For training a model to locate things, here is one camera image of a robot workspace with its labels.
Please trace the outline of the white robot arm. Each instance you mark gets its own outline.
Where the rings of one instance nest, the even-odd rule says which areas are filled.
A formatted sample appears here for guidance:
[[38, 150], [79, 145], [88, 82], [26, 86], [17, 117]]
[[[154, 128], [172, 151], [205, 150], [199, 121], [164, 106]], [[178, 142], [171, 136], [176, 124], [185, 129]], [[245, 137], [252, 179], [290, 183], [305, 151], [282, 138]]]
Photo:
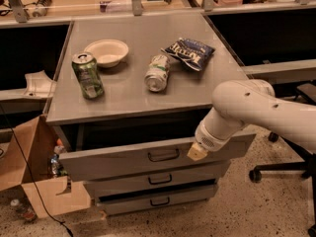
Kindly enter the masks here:
[[211, 99], [212, 108], [199, 123], [188, 152], [194, 161], [220, 150], [249, 124], [316, 151], [316, 107], [276, 98], [273, 87], [264, 80], [225, 81], [215, 87]]

